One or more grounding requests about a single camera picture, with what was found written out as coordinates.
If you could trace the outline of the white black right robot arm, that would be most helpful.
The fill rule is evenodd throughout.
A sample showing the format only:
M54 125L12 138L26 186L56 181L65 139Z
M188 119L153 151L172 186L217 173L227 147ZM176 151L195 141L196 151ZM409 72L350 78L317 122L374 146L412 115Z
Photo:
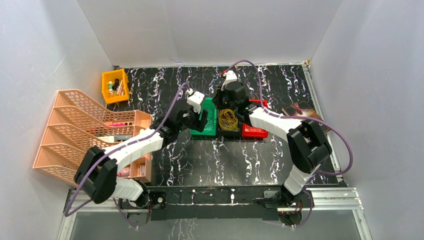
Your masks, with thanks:
M295 207L310 179L332 153L320 124L313 119L294 119L261 107L249 100L239 81L221 85L212 101L219 110L234 111L239 122L265 130L287 142L293 166L272 201Z

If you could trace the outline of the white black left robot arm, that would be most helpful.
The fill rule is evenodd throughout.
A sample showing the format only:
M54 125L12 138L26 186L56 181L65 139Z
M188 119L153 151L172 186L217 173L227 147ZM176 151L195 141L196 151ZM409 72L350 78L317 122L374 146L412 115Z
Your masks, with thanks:
M75 183L96 204L118 198L144 208L150 200L148 188L136 179L117 174L141 157L175 142L182 131L203 131L208 116L208 111L202 109L204 100L198 93L186 100L179 99L170 108L168 117L159 118L138 135L104 149L89 148L74 176Z

